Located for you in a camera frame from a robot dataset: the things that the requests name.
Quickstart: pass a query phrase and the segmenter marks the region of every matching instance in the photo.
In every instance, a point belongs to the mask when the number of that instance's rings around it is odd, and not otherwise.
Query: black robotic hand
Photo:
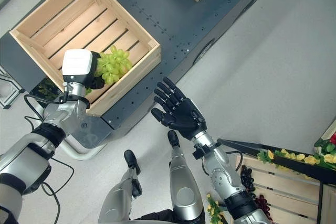
[[[160,89],[155,89],[154,101],[162,106],[166,113],[157,108],[151,110],[153,116],[173,130],[177,130],[188,140],[191,140],[199,132],[207,129],[205,119],[195,104],[178,89],[167,77],[158,82]]]

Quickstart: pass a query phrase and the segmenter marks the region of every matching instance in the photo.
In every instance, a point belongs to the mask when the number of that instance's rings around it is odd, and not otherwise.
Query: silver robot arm
[[[158,83],[154,101],[163,110],[152,109],[153,116],[186,139],[193,141],[195,157],[203,157],[211,184],[224,200],[235,224],[271,224],[261,209],[257,208],[239,174],[231,167],[223,146],[218,146],[207,133],[205,119],[196,105],[167,77]]]
[[[97,53],[84,49],[66,51],[63,102],[39,127],[0,156],[0,224],[17,223],[22,195],[34,192],[47,178],[51,172],[48,160],[84,119],[89,105],[84,96],[86,87],[94,82],[97,57]]]

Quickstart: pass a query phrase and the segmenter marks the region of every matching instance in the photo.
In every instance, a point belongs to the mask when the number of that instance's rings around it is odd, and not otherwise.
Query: red flower
[[[336,132],[331,136],[330,143],[336,145]]]

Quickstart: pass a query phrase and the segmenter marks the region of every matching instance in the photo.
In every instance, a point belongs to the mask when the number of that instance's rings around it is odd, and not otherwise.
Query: white floor
[[[0,35],[39,0],[12,0],[0,10]],[[336,0],[258,0],[178,83],[204,113],[214,138],[261,142],[310,152],[336,115]],[[20,97],[0,111],[0,153],[29,125]],[[126,169],[122,153],[138,157],[143,195],[131,218],[171,207],[167,129],[148,114],[95,158],[71,160],[75,175],[59,192],[59,223],[96,223],[110,188]],[[189,141],[181,140],[200,191],[211,191]],[[69,171],[51,161],[47,181],[58,188]],[[24,197],[20,223],[53,223],[56,204],[42,190]]]

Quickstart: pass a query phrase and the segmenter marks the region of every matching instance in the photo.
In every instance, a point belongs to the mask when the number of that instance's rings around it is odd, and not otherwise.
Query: dark gray platform
[[[97,123],[97,127],[90,127],[91,134],[111,131],[112,138],[125,135],[146,115],[153,105],[156,83],[163,76],[179,80],[202,50],[214,43],[256,0],[118,1],[161,44],[162,62],[101,118],[88,120]],[[7,33],[0,39],[0,64],[29,91],[44,74],[9,36]],[[25,64],[18,66],[17,60],[23,59]],[[98,137],[95,142],[86,143],[80,139],[82,134],[75,137],[84,147],[95,147],[103,142]]]

